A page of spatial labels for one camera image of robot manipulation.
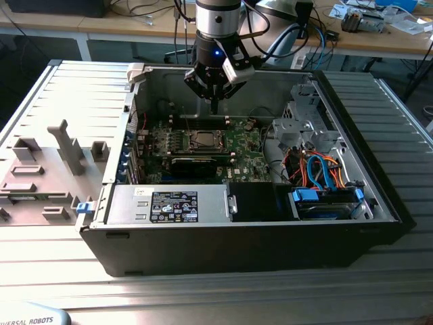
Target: workbench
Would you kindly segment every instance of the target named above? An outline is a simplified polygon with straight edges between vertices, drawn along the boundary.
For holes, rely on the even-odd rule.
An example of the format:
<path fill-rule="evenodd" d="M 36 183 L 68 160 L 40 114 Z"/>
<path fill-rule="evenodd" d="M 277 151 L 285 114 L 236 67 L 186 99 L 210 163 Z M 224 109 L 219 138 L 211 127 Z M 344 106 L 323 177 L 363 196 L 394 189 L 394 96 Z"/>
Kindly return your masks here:
<path fill-rule="evenodd" d="M 0 3 L 8 16 L 28 36 L 74 39 L 78 44 L 81 58 L 84 61 L 91 61 L 91 55 L 87 46 L 88 40 L 173 44 L 175 21 L 172 9 L 152 14 L 154 24 L 150 26 L 134 18 L 119 16 L 113 12 L 108 12 L 104 18 L 16 14 L 10 12 L 4 0 L 0 0 Z M 130 7 L 146 3 L 145 0 L 130 0 Z M 422 60 L 427 52 L 430 45 L 430 34 L 427 33 L 411 36 L 391 26 L 387 26 L 386 31 L 381 34 L 373 32 L 342 32 L 340 20 L 327 16 L 335 3 L 337 3 L 336 0 L 320 0 L 316 3 L 321 20 L 329 29 L 340 33 L 340 38 L 334 50 L 335 54 L 365 56 L 370 58 Z M 138 14 L 151 12 L 169 5 L 172 5 L 171 1 L 161 0 L 156 5 L 138 9 L 136 12 Z M 114 8 L 122 14 L 127 14 L 126 1 L 119 2 Z M 194 5 L 188 4 L 188 16 L 195 16 L 194 11 Z M 433 15 L 433 8 L 418 6 L 413 14 L 415 16 L 431 16 Z M 183 27 L 182 24 L 180 25 L 178 29 L 179 43 L 183 43 Z M 193 44 L 195 33 L 195 26 L 189 24 L 187 34 L 189 44 Z M 21 32 L 15 28 L 2 12 L 0 12 L 0 34 L 21 35 Z M 298 40 L 296 45 L 300 45 L 301 43 L 302 41 Z M 302 51 L 296 54 L 292 68 L 301 67 L 303 58 L 307 53 L 315 51 L 316 47 L 319 45 L 319 40 L 316 37 L 311 37 L 307 45 L 308 46 L 305 46 Z"/>
<path fill-rule="evenodd" d="M 68 116 L 82 146 L 110 143 L 128 92 L 126 71 L 127 64 L 108 62 L 48 66 L 0 133 L 0 171 L 14 155 L 10 139 L 29 125 L 46 130 L 39 116 Z M 66 92 L 74 113 L 55 105 Z M 116 99 L 107 108 L 110 94 Z M 98 116 L 86 135 L 73 131 Z M 75 325 L 408 324 L 433 310 L 432 211 L 433 202 L 422 202 L 411 233 L 348 268 L 239 274 L 113 278 L 73 225 L 0 227 L 0 301 L 62 308 Z"/>

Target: warning label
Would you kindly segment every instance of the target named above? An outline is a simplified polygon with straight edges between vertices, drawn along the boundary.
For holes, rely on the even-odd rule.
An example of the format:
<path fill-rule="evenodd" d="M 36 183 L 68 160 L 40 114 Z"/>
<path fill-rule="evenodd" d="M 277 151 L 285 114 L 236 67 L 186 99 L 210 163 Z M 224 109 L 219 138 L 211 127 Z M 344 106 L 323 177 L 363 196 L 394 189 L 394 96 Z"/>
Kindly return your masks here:
<path fill-rule="evenodd" d="M 153 192 L 150 221 L 198 222 L 197 192 Z"/>

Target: blue tab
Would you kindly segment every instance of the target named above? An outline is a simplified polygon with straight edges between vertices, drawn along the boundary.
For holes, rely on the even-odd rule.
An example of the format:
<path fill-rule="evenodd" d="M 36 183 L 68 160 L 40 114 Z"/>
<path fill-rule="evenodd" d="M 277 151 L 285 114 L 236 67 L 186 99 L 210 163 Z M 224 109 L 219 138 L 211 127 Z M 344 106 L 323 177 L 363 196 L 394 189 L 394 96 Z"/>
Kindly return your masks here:
<path fill-rule="evenodd" d="M 90 204 L 87 202 L 81 202 L 78 203 L 78 205 L 76 206 L 76 212 L 77 213 L 89 213 Z"/>
<path fill-rule="evenodd" d="M 357 188 L 355 190 L 355 194 L 357 195 L 358 200 L 362 201 L 362 199 L 364 198 L 364 193 L 363 193 L 362 189 Z"/>
<path fill-rule="evenodd" d="M 298 189 L 293 192 L 293 199 L 295 202 L 298 201 L 318 201 L 319 195 L 316 190 L 310 190 L 307 188 Z"/>

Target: wooden desk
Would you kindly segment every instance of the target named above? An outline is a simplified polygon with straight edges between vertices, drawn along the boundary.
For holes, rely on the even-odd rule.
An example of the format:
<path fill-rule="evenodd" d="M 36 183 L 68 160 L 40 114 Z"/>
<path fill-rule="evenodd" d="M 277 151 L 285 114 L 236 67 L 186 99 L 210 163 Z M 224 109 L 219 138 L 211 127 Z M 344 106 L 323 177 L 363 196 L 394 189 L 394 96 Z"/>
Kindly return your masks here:
<path fill-rule="evenodd" d="M 150 0 L 129 0 L 129 7 L 141 5 L 144 3 L 155 2 Z M 142 7 L 135 10 L 137 14 L 144 14 L 152 12 L 157 9 L 169 7 L 173 5 L 173 0 L 161 0 L 157 5 L 149 7 Z M 128 10 L 126 3 L 121 1 L 118 5 L 113 7 L 113 10 L 120 14 L 127 15 Z M 195 5 L 187 5 L 187 16 L 195 17 Z M 79 24 L 78 30 L 84 33 L 108 33 L 116 35 L 137 35 L 137 36 L 151 36 L 151 37 L 174 37 L 175 19 L 173 17 L 173 9 L 166 9 L 155 14 L 151 14 L 153 18 L 153 25 L 144 24 L 138 21 L 137 18 L 123 17 L 108 12 L 106 16 L 101 18 L 84 18 Z M 196 36 L 196 26 L 188 24 L 188 37 L 193 39 Z M 183 38 L 183 21 L 179 21 L 178 33 Z"/>
<path fill-rule="evenodd" d="M 327 17 L 336 0 L 317 1 L 317 11 L 321 20 L 329 29 L 340 33 L 340 39 L 334 50 L 335 54 L 350 56 L 367 56 L 382 58 L 404 58 L 420 60 L 425 55 L 430 46 L 430 34 L 422 33 L 419 35 L 409 35 L 391 26 L 386 27 L 386 31 L 378 34 L 373 32 L 347 33 L 341 31 L 341 21 Z M 136 18 L 123 17 L 108 12 L 104 18 L 84 18 L 82 16 L 61 16 L 46 14 L 15 14 L 10 12 L 4 0 L 0 0 L 2 8 L 8 16 L 30 36 L 61 37 L 75 39 L 78 43 L 83 60 L 91 60 L 87 41 L 89 39 L 106 41 L 128 41 L 128 42 L 147 42 L 147 43 L 173 43 L 175 21 L 173 19 L 173 9 L 166 9 L 152 14 L 153 25 L 144 24 Z M 129 5 L 149 3 L 148 0 L 130 0 Z M 138 14 L 152 12 L 156 9 L 171 6 L 171 0 L 161 0 L 158 4 L 142 7 L 135 12 Z M 114 6 L 114 10 L 121 14 L 128 14 L 126 1 L 120 0 Z M 188 16 L 194 16 L 194 5 L 187 5 Z M 432 8 L 418 6 L 413 13 L 416 16 L 431 15 Z M 178 27 L 179 37 L 183 38 L 183 23 Z M 20 35 L 14 25 L 0 12 L 0 33 Z M 195 37 L 196 28 L 188 25 L 188 43 L 192 44 Z M 311 37 L 302 51 L 296 55 L 296 59 L 305 56 L 306 53 L 314 51 L 319 45 L 316 37 Z"/>

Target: blue cable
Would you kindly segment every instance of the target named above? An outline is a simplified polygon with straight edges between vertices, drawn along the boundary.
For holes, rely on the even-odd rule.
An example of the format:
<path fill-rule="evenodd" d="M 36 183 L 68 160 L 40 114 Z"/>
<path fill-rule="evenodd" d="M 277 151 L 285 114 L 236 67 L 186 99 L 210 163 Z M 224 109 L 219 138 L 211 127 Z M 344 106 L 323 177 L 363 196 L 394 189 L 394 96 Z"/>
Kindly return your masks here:
<path fill-rule="evenodd" d="M 323 178 L 325 179 L 326 186 L 329 187 L 331 189 L 331 191 L 337 190 L 337 188 L 335 187 L 334 183 L 332 183 L 332 179 L 329 178 L 329 173 L 328 173 L 328 170 L 327 170 L 327 163 L 325 162 L 325 160 L 322 157 L 317 156 L 316 154 L 314 156 L 311 156 L 309 158 L 309 161 L 306 164 L 306 172 L 307 172 L 307 174 L 309 176 L 309 179 L 310 179 L 311 183 L 313 183 L 314 185 L 316 185 L 319 188 L 319 190 L 323 191 L 322 185 L 320 185 L 314 179 L 313 173 L 311 171 L 311 167 L 313 166 L 314 158 L 318 158 L 320 160 L 321 164 L 322 164 Z"/>
<path fill-rule="evenodd" d="M 326 46 L 326 43 L 325 43 L 325 37 L 323 36 L 323 33 L 322 33 L 322 31 L 320 30 L 320 28 L 317 27 L 317 26 L 314 26 L 314 28 L 315 28 L 315 30 L 317 30 L 317 32 L 319 33 L 319 35 L 320 35 L 320 39 L 321 39 L 321 43 L 322 43 L 322 53 L 320 53 L 319 61 L 317 62 L 316 67 L 314 68 L 314 70 L 317 70 L 317 68 L 320 67 L 320 65 L 321 65 L 321 63 L 322 63 L 323 53 L 325 53 L 325 46 Z"/>

